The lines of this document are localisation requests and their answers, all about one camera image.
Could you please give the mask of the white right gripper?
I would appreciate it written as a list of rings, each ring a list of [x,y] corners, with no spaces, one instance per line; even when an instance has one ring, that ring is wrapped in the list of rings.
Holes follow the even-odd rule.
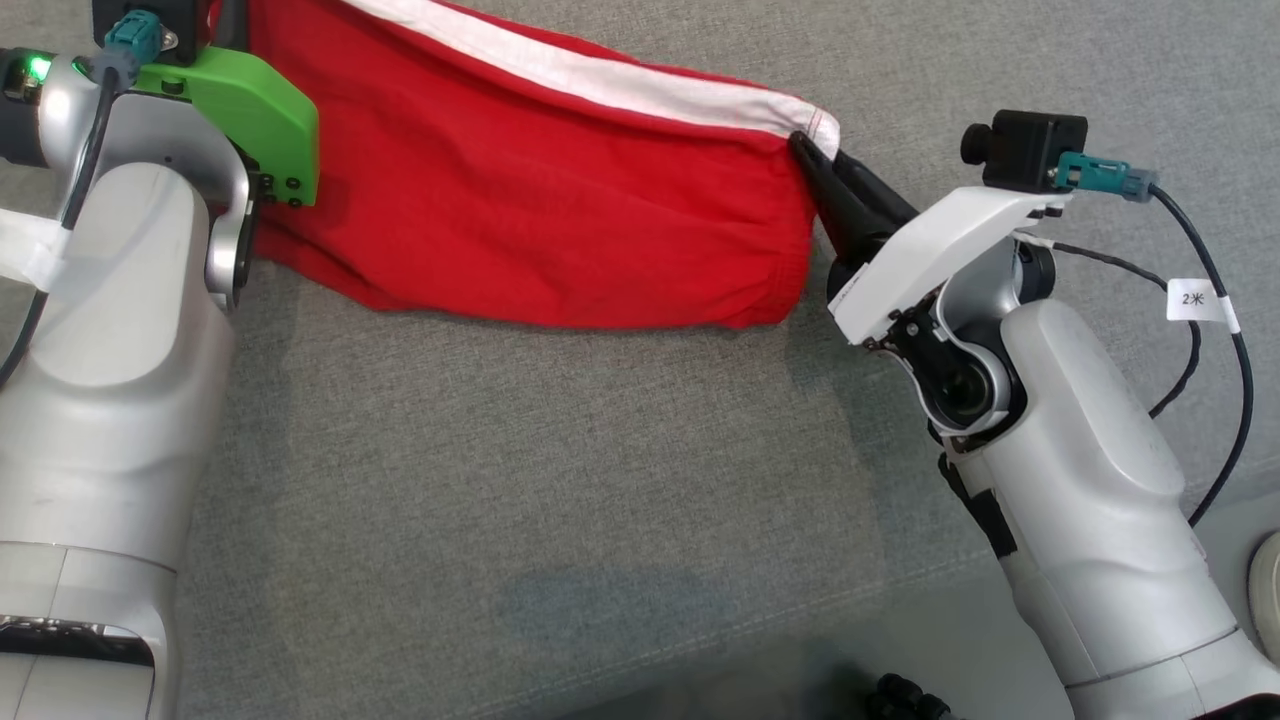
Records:
[[[883,340],[891,314],[905,315],[931,293],[950,332],[1018,304],[1015,233],[1051,211],[1069,193],[1032,195],[989,187],[961,187],[919,211],[868,165],[838,149],[827,156],[804,132],[788,136],[817,215],[838,263],[859,268],[828,302],[851,345]],[[874,215],[892,234],[873,258],[865,233]]]

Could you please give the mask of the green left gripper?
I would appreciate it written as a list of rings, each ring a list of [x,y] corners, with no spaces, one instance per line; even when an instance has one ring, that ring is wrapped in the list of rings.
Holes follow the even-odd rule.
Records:
[[[205,47],[188,67],[142,67],[134,91],[192,104],[274,179],[278,200],[296,208],[316,202],[317,108],[262,58]]]

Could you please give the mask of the red shorts with white stripe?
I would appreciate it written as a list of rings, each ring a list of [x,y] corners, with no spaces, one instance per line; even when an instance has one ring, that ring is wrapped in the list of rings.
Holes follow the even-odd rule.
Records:
[[[250,0],[317,108],[310,208],[257,252],[378,311],[577,329],[782,322],[817,217],[788,150],[838,120],[445,0]]]

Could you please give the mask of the white shoe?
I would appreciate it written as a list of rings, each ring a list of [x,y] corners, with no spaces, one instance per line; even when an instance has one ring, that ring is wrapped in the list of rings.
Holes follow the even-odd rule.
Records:
[[[1254,550],[1247,573],[1251,619],[1267,659],[1280,667],[1280,530]]]

